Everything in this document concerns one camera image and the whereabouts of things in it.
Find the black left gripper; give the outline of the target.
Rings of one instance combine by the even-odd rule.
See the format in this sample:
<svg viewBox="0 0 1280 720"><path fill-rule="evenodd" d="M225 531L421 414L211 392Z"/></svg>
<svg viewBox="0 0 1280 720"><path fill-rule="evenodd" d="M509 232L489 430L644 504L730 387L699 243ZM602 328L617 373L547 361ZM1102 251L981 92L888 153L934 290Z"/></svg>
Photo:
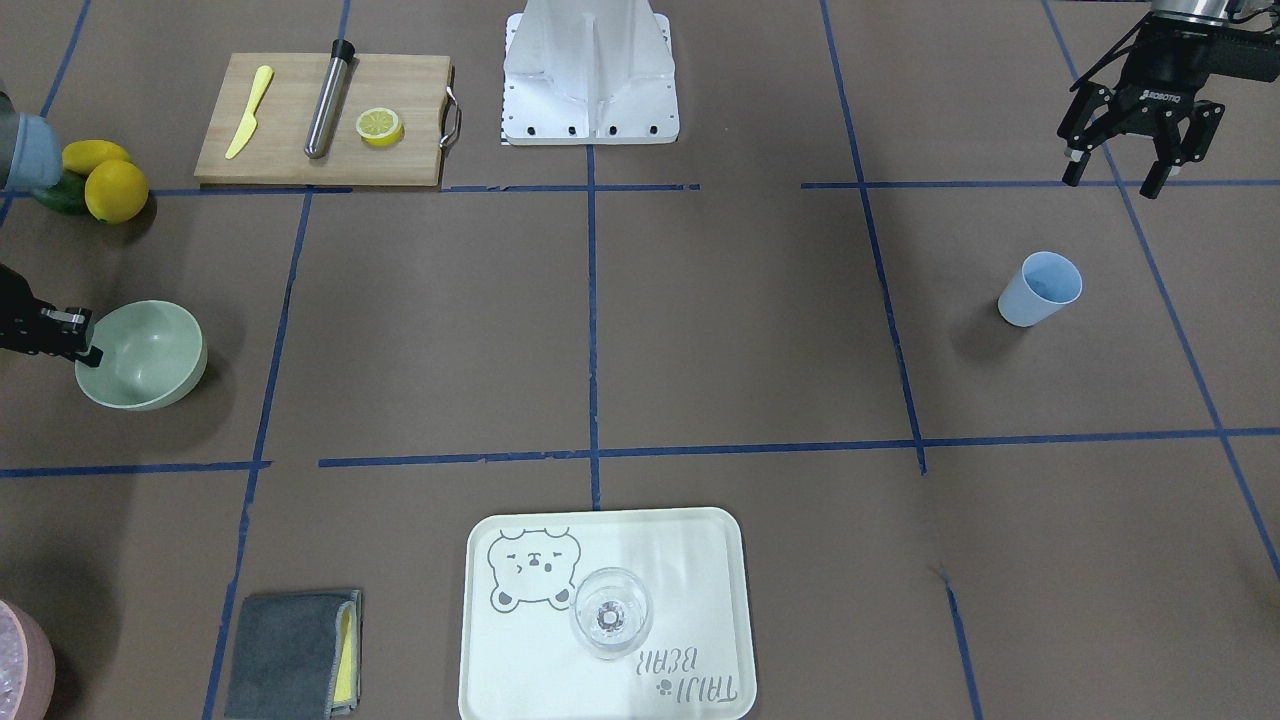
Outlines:
<svg viewBox="0 0 1280 720"><path fill-rule="evenodd" d="M1157 199L1175 170L1204 159L1221 123L1222 104L1196 101L1208 78L1270 83L1277 64L1276 28L1140 19L1075 82L1057 131L1066 143L1062 182L1079 186L1091 154L1116 135L1117 123L1153 126L1156 160L1139 195Z"/></svg>

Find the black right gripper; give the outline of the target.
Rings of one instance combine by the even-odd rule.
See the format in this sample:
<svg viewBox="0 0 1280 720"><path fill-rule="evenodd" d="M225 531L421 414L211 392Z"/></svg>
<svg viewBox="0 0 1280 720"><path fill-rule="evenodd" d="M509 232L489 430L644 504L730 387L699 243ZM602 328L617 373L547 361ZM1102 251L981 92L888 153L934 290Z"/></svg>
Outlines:
<svg viewBox="0 0 1280 720"><path fill-rule="evenodd" d="M59 310L37 299L23 275L1 265L3 348L20 354L46 354L99 368L104 352L93 345L95 323L92 310Z"/></svg>

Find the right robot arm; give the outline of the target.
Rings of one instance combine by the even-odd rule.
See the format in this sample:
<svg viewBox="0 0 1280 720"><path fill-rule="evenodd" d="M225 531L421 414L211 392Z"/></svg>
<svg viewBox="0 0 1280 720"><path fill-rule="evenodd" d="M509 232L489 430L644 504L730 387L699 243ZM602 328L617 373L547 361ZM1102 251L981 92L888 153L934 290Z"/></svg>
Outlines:
<svg viewBox="0 0 1280 720"><path fill-rule="evenodd" d="M61 179L61 150L52 127L18 111L1 95L1 184L6 192L50 190ZM104 352L93 345L93 314L60 309L35 296L18 272L1 268L1 346L18 354L46 354L97 368Z"/></svg>

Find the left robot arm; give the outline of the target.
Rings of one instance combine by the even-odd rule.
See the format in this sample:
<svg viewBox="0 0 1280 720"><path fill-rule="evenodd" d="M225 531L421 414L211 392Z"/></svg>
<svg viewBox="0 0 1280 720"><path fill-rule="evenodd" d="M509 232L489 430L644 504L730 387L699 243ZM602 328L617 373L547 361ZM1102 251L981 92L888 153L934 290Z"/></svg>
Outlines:
<svg viewBox="0 0 1280 720"><path fill-rule="evenodd" d="M1272 83L1279 73L1277 3L1152 1L1149 10L1071 85L1056 131L1062 183L1082 182L1093 151L1121 135L1151 140L1140 196L1203 161L1225 106L1198 95L1213 76Z"/></svg>

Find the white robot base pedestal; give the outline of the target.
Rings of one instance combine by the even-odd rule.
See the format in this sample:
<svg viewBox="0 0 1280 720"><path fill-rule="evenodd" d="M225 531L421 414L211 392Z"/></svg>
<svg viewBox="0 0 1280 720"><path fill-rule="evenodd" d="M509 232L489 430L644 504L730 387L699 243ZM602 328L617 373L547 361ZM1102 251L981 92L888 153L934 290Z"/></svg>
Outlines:
<svg viewBox="0 0 1280 720"><path fill-rule="evenodd" d="M666 145L681 118L671 23L648 1L529 1L504 29L509 146Z"/></svg>

